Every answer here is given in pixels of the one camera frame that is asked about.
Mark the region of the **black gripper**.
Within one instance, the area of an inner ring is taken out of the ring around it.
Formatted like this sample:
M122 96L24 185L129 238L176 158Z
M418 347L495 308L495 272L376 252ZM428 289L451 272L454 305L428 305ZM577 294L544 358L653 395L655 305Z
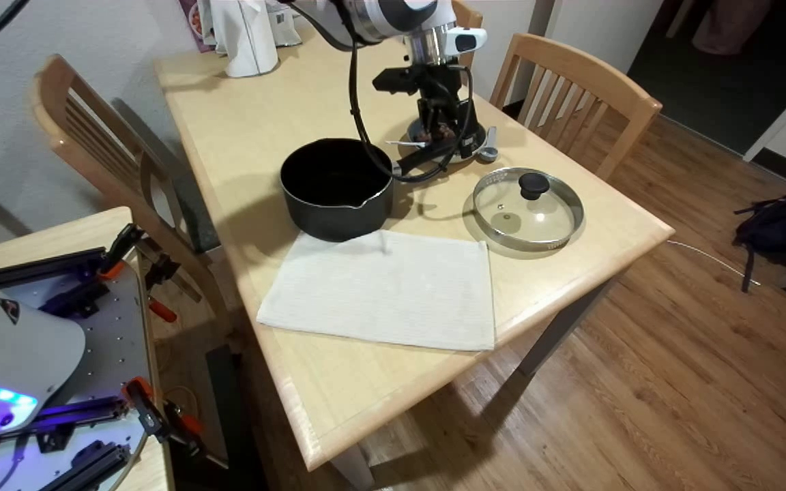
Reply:
M459 62L386 69L372 84L418 98L418 120L428 136L466 136L476 128L472 75Z

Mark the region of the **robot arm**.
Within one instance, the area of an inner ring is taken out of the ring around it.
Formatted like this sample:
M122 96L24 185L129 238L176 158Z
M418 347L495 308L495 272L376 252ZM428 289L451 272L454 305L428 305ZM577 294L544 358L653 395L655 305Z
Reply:
M472 102L462 96L470 76L465 57L487 45L483 28L462 24L454 0L282 0L338 53L361 53L387 38L410 50L406 66L383 69L373 88L418 98L428 133L472 126Z

